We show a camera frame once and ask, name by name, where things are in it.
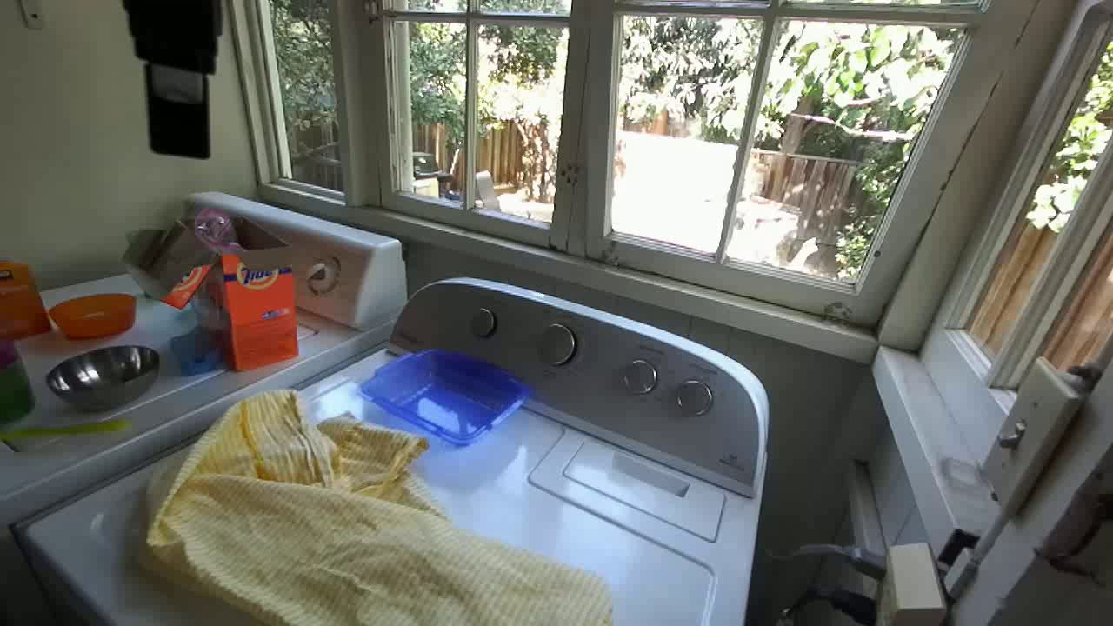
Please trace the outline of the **green utensil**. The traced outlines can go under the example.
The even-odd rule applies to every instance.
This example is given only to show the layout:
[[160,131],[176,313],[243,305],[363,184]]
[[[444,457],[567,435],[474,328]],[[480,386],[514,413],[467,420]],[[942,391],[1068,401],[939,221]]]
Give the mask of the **green utensil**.
[[124,416],[111,420],[82,420],[82,425],[23,425],[23,428],[0,428],[0,443],[43,443],[43,439],[82,439],[82,435],[118,435],[131,425]]

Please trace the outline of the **cardboard box with pink bag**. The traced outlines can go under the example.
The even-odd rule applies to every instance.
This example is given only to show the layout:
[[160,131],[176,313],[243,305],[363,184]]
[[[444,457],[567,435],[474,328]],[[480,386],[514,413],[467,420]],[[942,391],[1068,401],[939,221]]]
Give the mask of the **cardboard box with pink bag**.
[[186,210],[162,231],[135,231],[124,235],[124,270],[153,298],[185,305],[207,283],[223,256],[270,269],[280,243],[223,210]]

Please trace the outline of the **blue small container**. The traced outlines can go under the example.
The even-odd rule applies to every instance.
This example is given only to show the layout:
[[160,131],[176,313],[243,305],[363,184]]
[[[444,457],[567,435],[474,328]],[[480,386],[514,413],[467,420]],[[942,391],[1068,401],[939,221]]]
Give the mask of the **blue small container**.
[[223,343],[217,330],[186,330],[170,340],[170,357],[182,376],[217,373],[223,365]]

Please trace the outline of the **black cloth on wall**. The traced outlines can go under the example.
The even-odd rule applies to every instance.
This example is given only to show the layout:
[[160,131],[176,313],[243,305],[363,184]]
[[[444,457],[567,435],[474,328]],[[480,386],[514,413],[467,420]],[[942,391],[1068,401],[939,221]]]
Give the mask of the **black cloth on wall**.
[[218,0],[121,0],[135,60],[147,72],[149,150],[213,155],[207,78],[218,60]]

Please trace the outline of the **white dryer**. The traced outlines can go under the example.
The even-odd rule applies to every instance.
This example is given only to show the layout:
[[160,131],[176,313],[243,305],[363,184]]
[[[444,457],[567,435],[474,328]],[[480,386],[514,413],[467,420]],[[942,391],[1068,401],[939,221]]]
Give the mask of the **white dryer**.
[[[223,210],[268,231],[280,243],[280,264],[294,274],[299,354],[263,370],[230,370],[182,376],[170,357],[170,340],[193,328],[218,330],[205,298],[172,308],[156,298],[138,298],[135,323],[108,340],[65,340],[61,334],[38,334],[16,340],[34,409],[23,425],[82,425],[124,416],[131,428],[118,435],[43,439],[0,446],[0,524],[15,530],[43,510],[58,509],[118,472],[147,466],[162,453],[193,439],[234,401],[258,391],[284,391],[319,379],[357,354],[379,348],[403,308],[405,269],[403,243],[383,234],[299,216],[279,205],[201,190],[186,210]],[[114,343],[141,343],[160,352],[156,381],[131,403],[80,413],[65,406],[47,386],[46,373],[73,354]]]

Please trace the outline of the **orange plastic bowl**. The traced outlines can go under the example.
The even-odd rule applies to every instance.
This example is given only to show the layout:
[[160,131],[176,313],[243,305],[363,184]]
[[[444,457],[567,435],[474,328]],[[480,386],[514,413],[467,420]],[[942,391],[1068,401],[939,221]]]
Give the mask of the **orange plastic bowl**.
[[135,298],[127,292],[76,297],[55,303],[47,320],[65,340],[114,336],[135,323]]

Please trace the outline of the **orange detergent box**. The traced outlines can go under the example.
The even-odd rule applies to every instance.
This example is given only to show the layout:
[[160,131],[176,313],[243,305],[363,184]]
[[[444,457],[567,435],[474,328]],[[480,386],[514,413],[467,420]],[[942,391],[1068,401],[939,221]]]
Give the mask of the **orange detergent box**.
[[218,253],[193,264],[168,297],[186,305],[205,297],[223,313],[223,363],[236,373],[299,354],[294,274],[268,253]]

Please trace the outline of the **yellow striped towel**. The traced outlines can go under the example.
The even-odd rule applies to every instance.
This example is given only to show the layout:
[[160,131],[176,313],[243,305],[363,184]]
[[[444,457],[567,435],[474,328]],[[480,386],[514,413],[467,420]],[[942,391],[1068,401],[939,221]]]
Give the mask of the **yellow striped towel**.
[[147,488],[147,565],[261,626],[612,626],[610,588],[453,524],[428,443],[236,401]]

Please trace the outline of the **white wall switch box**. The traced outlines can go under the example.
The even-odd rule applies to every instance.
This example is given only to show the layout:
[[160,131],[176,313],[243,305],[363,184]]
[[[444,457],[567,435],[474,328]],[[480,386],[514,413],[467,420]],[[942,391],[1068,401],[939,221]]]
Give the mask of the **white wall switch box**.
[[1078,386],[1039,357],[1023,379],[996,447],[984,459],[984,475],[1005,514],[1023,509],[1078,406]]

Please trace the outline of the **orange box at left edge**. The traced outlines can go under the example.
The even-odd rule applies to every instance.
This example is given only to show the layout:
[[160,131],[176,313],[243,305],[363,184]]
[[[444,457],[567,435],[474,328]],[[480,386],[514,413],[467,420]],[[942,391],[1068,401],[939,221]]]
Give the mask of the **orange box at left edge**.
[[34,336],[47,330],[43,292],[26,264],[0,262],[0,336]]

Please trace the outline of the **steel bowl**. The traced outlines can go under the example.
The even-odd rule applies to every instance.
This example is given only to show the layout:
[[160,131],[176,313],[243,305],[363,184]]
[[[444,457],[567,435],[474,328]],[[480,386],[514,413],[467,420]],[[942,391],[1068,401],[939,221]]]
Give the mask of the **steel bowl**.
[[46,373],[46,386],[80,413],[101,413],[138,401],[160,376],[160,352],[114,343],[73,354]]

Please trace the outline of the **blue plastic container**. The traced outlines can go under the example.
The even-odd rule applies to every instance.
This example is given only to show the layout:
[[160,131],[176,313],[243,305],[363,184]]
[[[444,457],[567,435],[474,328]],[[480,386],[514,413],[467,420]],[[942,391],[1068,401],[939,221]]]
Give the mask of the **blue plastic container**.
[[424,348],[375,370],[363,393],[394,420],[467,447],[512,416],[527,386],[474,354]]

